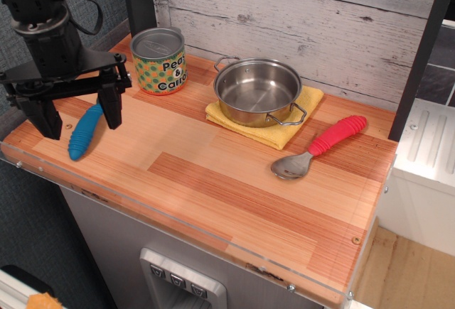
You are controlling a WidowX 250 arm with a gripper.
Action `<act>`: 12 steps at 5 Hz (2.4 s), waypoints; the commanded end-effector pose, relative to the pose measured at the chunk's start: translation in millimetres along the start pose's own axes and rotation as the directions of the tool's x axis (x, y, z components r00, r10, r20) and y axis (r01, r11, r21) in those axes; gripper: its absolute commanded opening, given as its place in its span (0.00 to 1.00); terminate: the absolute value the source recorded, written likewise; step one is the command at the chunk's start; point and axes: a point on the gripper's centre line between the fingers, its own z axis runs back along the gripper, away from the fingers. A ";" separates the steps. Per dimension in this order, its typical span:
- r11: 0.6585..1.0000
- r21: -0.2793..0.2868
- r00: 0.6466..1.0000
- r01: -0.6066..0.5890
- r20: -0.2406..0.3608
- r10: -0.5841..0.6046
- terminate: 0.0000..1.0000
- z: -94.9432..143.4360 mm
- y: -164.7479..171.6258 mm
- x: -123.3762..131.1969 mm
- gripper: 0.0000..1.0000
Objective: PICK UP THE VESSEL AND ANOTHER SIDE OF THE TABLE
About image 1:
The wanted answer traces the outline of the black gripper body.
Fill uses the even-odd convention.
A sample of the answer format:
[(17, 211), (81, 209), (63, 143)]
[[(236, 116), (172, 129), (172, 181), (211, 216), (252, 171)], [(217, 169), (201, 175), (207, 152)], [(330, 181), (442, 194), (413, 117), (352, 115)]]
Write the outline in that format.
[(63, 81), (70, 86), (69, 92), (59, 91), (56, 96), (44, 92), (40, 99), (45, 105), (54, 106), (54, 99), (68, 98), (75, 95), (97, 92), (101, 84), (110, 80), (105, 78), (101, 82), (88, 82), (84, 85), (74, 83), (79, 75), (89, 72), (106, 72), (116, 60), (107, 57), (106, 50), (113, 47), (129, 32), (127, 26), (117, 26), (114, 30), (97, 41), (93, 47), (85, 47), (80, 43), (76, 30), (71, 31), (70, 39), (45, 39), (41, 46), (37, 43), (32, 48), (27, 45), (38, 36), (30, 33), (24, 37), (12, 29), (1, 30), (1, 71), (5, 72), (4, 85), (1, 86), (1, 108), (16, 107), (16, 101), (21, 95), (16, 90), (22, 80), (43, 78), (54, 82)]

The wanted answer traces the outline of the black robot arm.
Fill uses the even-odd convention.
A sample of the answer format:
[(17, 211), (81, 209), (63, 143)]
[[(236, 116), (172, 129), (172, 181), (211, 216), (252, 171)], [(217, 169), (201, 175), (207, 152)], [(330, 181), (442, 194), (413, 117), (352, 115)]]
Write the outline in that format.
[(44, 136), (58, 140), (63, 122), (53, 100), (97, 94), (109, 128), (122, 123), (122, 93), (132, 85), (125, 55), (86, 48), (66, 0), (1, 0), (31, 61), (1, 73), (11, 106)]

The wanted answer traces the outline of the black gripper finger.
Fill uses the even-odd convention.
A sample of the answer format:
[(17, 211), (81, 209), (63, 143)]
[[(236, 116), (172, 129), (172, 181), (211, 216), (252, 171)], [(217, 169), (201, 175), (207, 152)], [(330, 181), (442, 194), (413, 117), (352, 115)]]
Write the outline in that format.
[(98, 91), (98, 101), (110, 129), (122, 123), (122, 101), (116, 87), (103, 87)]
[(16, 102), (17, 107), (44, 137), (60, 139), (63, 122), (51, 101), (18, 97)]

